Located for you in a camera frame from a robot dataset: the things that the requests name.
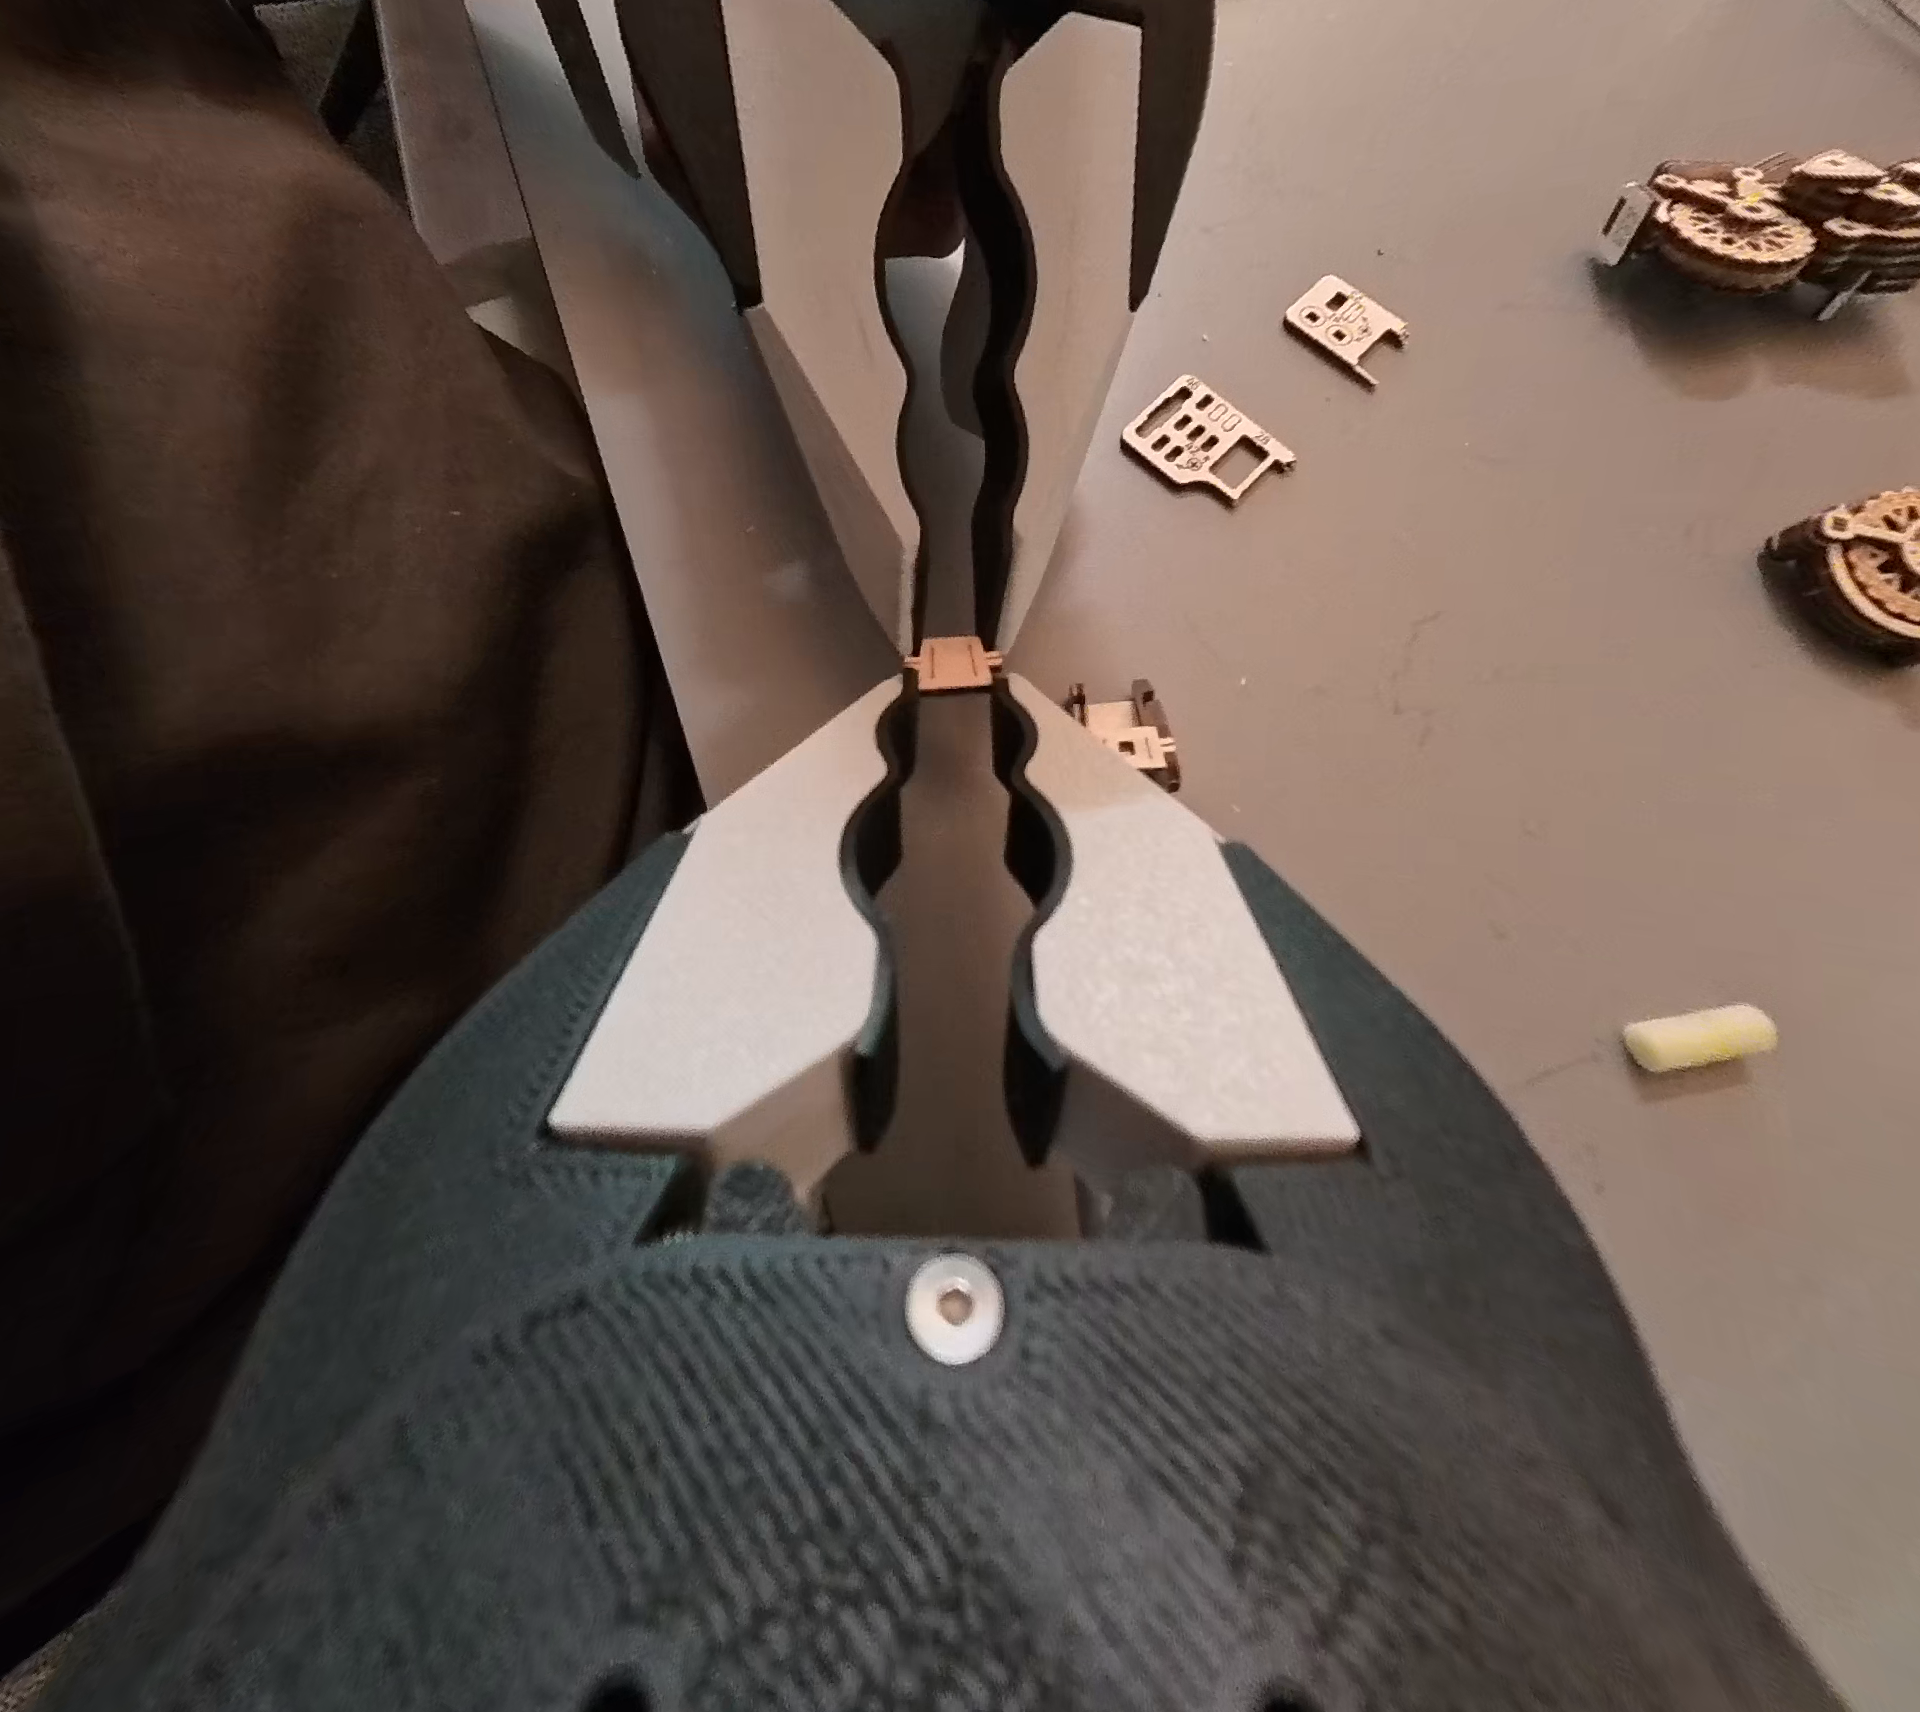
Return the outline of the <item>round wooden gear model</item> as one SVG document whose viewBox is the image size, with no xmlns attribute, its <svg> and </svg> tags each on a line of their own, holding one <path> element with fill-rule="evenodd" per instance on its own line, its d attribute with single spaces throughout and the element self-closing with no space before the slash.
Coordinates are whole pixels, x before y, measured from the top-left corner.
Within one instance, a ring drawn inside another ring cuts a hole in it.
<svg viewBox="0 0 1920 1712">
<path fill-rule="evenodd" d="M 1765 581 L 1845 650 L 1918 663 L 1918 488 L 1838 503 L 1788 524 L 1757 555 Z"/>
</svg>

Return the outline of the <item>person's brown clothing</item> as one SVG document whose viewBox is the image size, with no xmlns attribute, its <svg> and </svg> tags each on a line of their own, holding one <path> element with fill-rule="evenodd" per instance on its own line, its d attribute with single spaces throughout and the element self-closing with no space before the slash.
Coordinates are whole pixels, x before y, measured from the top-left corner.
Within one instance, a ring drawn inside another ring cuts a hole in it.
<svg viewBox="0 0 1920 1712">
<path fill-rule="evenodd" d="M 2 13 L 4 1686 L 396 1085 L 662 829 L 593 432 L 230 0 Z"/>
</svg>

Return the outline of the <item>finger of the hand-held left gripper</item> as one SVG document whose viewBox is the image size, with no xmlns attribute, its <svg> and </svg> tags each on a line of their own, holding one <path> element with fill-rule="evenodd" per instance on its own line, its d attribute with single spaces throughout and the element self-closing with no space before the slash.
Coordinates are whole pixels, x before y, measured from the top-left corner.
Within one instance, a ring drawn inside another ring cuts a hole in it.
<svg viewBox="0 0 1920 1712">
<path fill-rule="evenodd" d="M 999 163 L 1021 205 L 1034 301 L 1012 363 L 1021 488 L 992 476 L 974 565 L 974 627 L 1009 648 L 1032 611 L 1127 345 L 1127 24 L 1063 16 L 1012 60 Z"/>
<path fill-rule="evenodd" d="M 912 650 L 922 522 L 881 256 L 904 166 L 900 76 L 833 0 L 720 6 L 760 292 L 742 320 L 857 590 Z"/>
</svg>

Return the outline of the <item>grey desk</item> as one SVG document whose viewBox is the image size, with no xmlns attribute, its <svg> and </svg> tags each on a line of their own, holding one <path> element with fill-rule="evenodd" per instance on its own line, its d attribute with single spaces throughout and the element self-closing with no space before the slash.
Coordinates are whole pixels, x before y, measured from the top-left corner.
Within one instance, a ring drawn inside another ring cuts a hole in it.
<svg viewBox="0 0 1920 1712">
<path fill-rule="evenodd" d="M 1916 1709 L 1916 672 L 1758 550 L 1916 484 L 1916 297 L 1595 263 L 1670 158 L 1916 156 L 1878 0 L 1218 0 L 1154 290 L 1012 653 L 1164 692 L 1183 798 L 1420 1005 L 1572 1197 L 1749 1563 L 1852 1709 Z M 1284 331 L 1404 319 L 1369 390 Z M 1123 450 L 1173 380 L 1298 456 Z M 1649 1079 L 1631 1022 L 1775 1053 Z"/>
</svg>

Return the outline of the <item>flat wooden plate rectangular cutouts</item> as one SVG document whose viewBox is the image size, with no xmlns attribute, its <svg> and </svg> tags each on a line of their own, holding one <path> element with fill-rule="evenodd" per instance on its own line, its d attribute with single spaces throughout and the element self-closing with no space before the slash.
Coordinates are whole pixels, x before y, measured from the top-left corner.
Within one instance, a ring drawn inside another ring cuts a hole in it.
<svg viewBox="0 0 1920 1712">
<path fill-rule="evenodd" d="M 1260 482 L 1284 479 L 1298 456 L 1212 382 L 1183 375 L 1119 434 L 1121 449 L 1169 490 L 1239 507 Z"/>
</svg>

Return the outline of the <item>cream wax stick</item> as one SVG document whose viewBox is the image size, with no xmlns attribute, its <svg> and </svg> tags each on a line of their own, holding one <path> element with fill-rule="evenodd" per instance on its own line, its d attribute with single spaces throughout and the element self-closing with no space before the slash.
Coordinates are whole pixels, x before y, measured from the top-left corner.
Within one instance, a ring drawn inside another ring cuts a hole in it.
<svg viewBox="0 0 1920 1712">
<path fill-rule="evenodd" d="M 1693 1076 L 1766 1056 L 1781 1031 L 1758 1005 L 1717 1005 L 1631 1020 L 1621 1045 L 1641 1076 Z"/>
</svg>

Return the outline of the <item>flat wooden plate round marks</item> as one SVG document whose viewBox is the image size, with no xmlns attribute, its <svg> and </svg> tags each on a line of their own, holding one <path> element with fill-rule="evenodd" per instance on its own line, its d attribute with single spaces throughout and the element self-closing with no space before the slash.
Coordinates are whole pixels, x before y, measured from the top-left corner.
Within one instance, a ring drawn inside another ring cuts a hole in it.
<svg viewBox="0 0 1920 1712">
<path fill-rule="evenodd" d="M 1284 308 L 1282 326 L 1370 392 L 1381 380 L 1366 361 L 1381 347 L 1402 352 L 1410 336 L 1404 319 L 1336 275 L 1325 275 L 1303 290 Z"/>
</svg>

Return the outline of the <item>long wooden gear model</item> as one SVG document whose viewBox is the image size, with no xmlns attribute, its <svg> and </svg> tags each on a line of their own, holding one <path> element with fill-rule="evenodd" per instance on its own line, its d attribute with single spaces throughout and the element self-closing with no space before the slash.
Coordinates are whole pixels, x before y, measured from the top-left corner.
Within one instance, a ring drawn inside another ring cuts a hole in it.
<svg viewBox="0 0 1920 1712">
<path fill-rule="evenodd" d="M 1760 161 L 1669 158 L 1621 188 L 1597 265 L 1649 261 L 1717 295 L 1802 297 L 1818 320 L 1918 284 L 1918 161 L 1831 147 Z"/>
</svg>

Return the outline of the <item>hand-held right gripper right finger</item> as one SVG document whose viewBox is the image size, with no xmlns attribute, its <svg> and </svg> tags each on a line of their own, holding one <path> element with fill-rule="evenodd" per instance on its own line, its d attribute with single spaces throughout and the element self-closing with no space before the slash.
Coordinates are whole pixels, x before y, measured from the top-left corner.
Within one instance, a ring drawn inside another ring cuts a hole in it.
<svg viewBox="0 0 1920 1712">
<path fill-rule="evenodd" d="M 1031 681 L 990 692 L 1010 958 L 1005 1105 L 1022 1161 L 1107 1213 L 1135 1173 L 1330 1162 L 1362 1126 L 1229 846 Z"/>
</svg>

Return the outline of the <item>small assembled wooden puzzle part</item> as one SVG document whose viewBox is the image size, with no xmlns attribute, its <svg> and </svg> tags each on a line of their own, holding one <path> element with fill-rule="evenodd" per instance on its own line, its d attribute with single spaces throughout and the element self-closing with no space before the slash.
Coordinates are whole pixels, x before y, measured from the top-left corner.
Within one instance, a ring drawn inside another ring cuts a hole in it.
<svg viewBox="0 0 1920 1712">
<path fill-rule="evenodd" d="M 1068 689 L 1064 710 L 1094 740 L 1169 794 L 1185 785 L 1183 755 L 1166 706 L 1151 679 L 1137 679 L 1123 699 L 1092 701 L 1076 683 Z"/>
</svg>

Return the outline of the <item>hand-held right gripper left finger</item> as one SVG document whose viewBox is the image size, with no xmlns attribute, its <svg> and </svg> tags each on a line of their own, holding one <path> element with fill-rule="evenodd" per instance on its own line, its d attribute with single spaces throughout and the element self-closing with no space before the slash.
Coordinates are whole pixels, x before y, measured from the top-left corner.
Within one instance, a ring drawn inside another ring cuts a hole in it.
<svg viewBox="0 0 1920 1712">
<path fill-rule="evenodd" d="M 863 811 L 898 801 L 890 676 L 732 791 L 679 858 L 561 1087 L 566 1144 L 765 1167 L 807 1204 L 863 1140 L 895 960 L 857 871 Z"/>
</svg>

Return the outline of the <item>person's left hand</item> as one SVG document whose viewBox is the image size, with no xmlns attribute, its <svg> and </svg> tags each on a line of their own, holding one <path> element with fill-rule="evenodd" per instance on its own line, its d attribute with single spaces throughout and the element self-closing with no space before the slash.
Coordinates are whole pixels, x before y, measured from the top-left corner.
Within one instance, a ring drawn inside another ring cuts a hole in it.
<svg viewBox="0 0 1920 1712">
<path fill-rule="evenodd" d="M 902 92 L 900 169 L 876 227 L 876 256 L 948 261 L 965 245 L 967 218 L 954 134 L 965 83 L 917 98 Z"/>
</svg>

